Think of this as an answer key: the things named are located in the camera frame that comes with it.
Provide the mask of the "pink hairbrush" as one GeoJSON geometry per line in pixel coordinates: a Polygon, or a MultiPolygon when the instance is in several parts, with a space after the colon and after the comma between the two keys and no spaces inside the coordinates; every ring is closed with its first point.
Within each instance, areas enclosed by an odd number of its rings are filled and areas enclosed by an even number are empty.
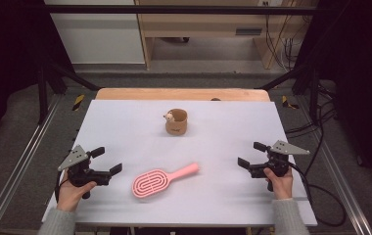
{"type": "Polygon", "coordinates": [[[198,171],[199,166],[196,163],[184,166],[174,172],[153,169],[137,176],[132,183],[131,190],[135,197],[147,198],[165,190],[173,180],[198,171]]]}

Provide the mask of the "white table sheet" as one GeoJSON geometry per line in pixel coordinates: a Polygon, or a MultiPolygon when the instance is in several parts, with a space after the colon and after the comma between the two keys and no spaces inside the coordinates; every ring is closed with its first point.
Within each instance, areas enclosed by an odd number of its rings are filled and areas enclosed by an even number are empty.
{"type": "Polygon", "coordinates": [[[270,146],[284,137],[272,102],[94,100],[75,142],[86,151],[105,148],[92,168],[122,164],[122,171],[79,203],[76,221],[94,226],[270,225],[273,194],[265,180],[252,178],[237,161],[266,162],[254,143],[270,146]],[[187,112],[185,134],[166,132],[163,116],[171,109],[187,112]],[[174,172],[192,163],[198,172],[172,181],[160,193],[144,199],[133,195],[138,175],[156,168],[174,172]]]}

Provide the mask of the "silver metal rail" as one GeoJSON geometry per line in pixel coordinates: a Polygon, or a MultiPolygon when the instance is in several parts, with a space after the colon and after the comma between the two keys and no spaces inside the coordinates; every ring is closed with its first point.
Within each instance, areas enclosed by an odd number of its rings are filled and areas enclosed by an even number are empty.
{"type": "Polygon", "coordinates": [[[21,153],[20,158],[15,164],[15,167],[12,169],[12,172],[9,174],[9,178],[3,185],[3,188],[0,192],[0,220],[3,217],[7,207],[12,201],[16,190],[18,189],[23,176],[32,161],[34,154],[36,153],[45,133],[48,129],[53,116],[55,115],[58,105],[61,103],[63,95],[54,95],[52,101],[48,107],[48,113],[46,118],[38,123],[32,132],[31,137],[26,143],[23,152],[21,153]]]}
{"type": "Polygon", "coordinates": [[[364,215],[357,199],[355,198],[347,179],[338,167],[333,154],[330,151],[328,144],[324,139],[322,131],[314,132],[314,138],[317,143],[320,143],[319,152],[322,154],[322,159],[333,184],[339,194],[342,204],[347,211],[349,220],[357,235],[372,235],[372,228],[364,215]]]}

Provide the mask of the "black metal stand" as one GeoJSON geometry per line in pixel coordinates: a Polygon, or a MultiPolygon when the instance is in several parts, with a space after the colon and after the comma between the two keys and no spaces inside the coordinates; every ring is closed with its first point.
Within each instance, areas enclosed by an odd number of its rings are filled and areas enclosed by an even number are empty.
{"type": "Polygon", "coordinates": [[[292,91],[295,95],[302,95],[306,89],[309,89],[309,108],[308,115],[314,124],[318,123],[318,91],[319,91],[319,77],[318,72],[314,66],[308,64],[301,64],[278,78],[260,86],[261,90],[268,91],[277,85],[294,78],[296,81],[293,84],[292,91]]]}
{"type": "Polygon", "coordinates": [[[47,86],[49,83],[55,94],[64,94],[67,91],[67,86],[62,80],[62,77],[67,77],[74,82],[82,85],[91,91],[99,91],[100,86],[97,86],[88,80],[77,75],[75,72],[67,70],[56,63],[44,63],[37,71],[37,85],[39,96],[39,121],[41,124],[48,117],[48,100],[47,100],[47,86]]]}

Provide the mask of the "brown hedgehog cup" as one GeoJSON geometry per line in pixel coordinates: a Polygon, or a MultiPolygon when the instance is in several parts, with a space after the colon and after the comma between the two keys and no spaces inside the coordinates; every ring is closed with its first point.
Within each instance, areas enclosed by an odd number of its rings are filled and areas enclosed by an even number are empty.
{"type": "Polygon", "coordinates": [[[164,116],[168,134],[179,136],[186,133],[188,114],[182,109],[171,109],[164,116]]]}

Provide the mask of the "wooden table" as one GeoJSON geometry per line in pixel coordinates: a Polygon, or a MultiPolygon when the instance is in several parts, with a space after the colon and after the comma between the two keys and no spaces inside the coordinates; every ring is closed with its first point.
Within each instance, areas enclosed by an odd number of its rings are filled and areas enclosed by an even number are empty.
{"type": "Polygon", "coordinates": [[[241,88],[102,88],[96,100],[192,100],[269,102],[265,90],[241,88]]]}

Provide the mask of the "person's left hand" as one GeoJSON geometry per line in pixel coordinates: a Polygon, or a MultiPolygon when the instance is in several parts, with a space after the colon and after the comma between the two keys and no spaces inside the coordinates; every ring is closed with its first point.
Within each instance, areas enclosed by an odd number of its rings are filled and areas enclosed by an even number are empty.
{"type": "Polygon", "coordinates": [[[60,183],[59,199],[56,209],[63,212],[75,212],[82,196],[97,186],[95,181],[90,181],[83,186],[73,186],[65,172],[60,183]]]}

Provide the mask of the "person's right hand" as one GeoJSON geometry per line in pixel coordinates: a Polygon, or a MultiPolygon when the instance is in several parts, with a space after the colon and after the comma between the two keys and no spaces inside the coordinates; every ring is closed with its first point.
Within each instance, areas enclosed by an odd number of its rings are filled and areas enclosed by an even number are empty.
{"type": "Polygon", "coordinates": [[[263,172],[267,177],[267,181],[272,183],[273,192],[277,200],[287,200],[293,197],[293,175],[290,168],[281,177],[277,176],[270,168],[265,168],[263,172]]]}

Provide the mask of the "light wooden desk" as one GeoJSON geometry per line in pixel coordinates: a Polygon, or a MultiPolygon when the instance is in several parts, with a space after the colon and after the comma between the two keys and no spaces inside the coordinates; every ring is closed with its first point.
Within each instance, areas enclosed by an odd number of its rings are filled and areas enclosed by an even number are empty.
{"type": "MultiPolygon", "coordinates": [[[[224,7],[300,7],[306,0],[133,0],[141,5],[192,5],[224,7]]],[[[152,58],[151,40],[158,37],[249,37],[269,70],[276,63],[280,41],[304,38],[309,22],[302,16],[174,15],[138,16],[145,58],[152,58]]]]}

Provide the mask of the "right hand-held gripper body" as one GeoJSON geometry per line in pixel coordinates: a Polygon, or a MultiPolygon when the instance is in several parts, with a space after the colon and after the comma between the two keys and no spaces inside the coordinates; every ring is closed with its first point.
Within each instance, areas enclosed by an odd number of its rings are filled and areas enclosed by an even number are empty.
{"type": "Polygon", "coordinates": [[[283,176],[291,167],[299,173],[302,179],[303,187],[308,186],[307,180],[301,170],[293,163],[290,162],[291,155],[309,155],[309,150],[302,149],[290,143],[278,140],[274,145],[267,146],[268,161],[263,164],[251,164],[248,172],[252,178],[265,178],[263,172],[265,168],[270,168],[277,176],[283,176]]]}

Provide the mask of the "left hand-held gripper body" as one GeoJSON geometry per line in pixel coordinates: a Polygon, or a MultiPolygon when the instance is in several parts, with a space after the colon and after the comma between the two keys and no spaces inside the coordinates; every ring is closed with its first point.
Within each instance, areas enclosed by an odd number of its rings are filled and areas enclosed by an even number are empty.
{"type": "Polygon", "coordinates": [[[68,173],[70,183],[75,187],[95,181],[98,186],[108,185],[112,175],[108,171],[96,171],[92,169],[89,157],[90,151],[84,151],[80,145],[76,145],[58,166],[58,172],[64,170],[68,173]]]}

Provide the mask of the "black horizontal frame bar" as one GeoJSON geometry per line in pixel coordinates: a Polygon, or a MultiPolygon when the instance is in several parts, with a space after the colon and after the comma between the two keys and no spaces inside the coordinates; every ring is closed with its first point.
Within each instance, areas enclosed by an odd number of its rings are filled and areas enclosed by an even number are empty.
{"type": "Polygon", "coordinates": [[[203,15],[291,15],[313,16],[327,9],[315,7],[224,7],[170,5],[45,5],[49,13],[64,14],[203,14],[203,15]]]}

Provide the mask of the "yellow black floor tape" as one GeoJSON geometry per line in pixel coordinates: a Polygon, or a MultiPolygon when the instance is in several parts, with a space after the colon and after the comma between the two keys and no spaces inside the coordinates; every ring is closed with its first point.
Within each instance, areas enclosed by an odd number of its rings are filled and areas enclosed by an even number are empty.
{"type": "Polygon", "coordinates": [[[76,99],[75,99],[75,101],[74,101],[74,104],[73,104],[73,106],[72,106],[72,110],[73,110],[73,111],[77,111],[77,110],[79,109],[79,107],[80,107],[80,105],[81,105],[81,103],[82,103],[84,97],[85,97],[85,96],[84,96],[83,94],[78,95],[78,96],[76,97],[76,99]]]}
{"type": "Polygon", "coordinates": [[[300,107],[296,104],[290,104],[288,99],[287,99],[287,96],[282,96],[282,106],[284,108],[291,108],[291,109],[299,109],[300,107]]]}

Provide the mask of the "black curtain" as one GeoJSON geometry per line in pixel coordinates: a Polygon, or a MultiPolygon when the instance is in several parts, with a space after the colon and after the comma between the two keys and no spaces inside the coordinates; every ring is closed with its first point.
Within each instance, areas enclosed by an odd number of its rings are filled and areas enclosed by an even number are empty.
{"type": "Polygon", "coordinates": [[[0,0],[0,120],[9,96],[37,82],[38,65],[23,42],[21,26],[34,33],[33,39],[53,62],[72,71],[73,67],[51,15],[25,10],[24,5],[42,5],[45,0],[0,0]]]}
{"type": "Polygon", "coordinates": [[[321,78],[335,82],[338,109],[349,137],[372,167],[372,0],[318,0],[318,6],[333,12],[313,18],[299,60],[306,58],[336,19],[318,58],[318,72],[321,78]]]}

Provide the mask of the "white cabinet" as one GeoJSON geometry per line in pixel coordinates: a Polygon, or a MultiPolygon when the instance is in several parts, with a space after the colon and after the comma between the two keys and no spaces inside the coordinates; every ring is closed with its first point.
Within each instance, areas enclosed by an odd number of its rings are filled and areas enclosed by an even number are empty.
{"type": "Polygon", "coordinates": [[[52,14],[75,65],[144,64],[135,14],[52,14]]]}

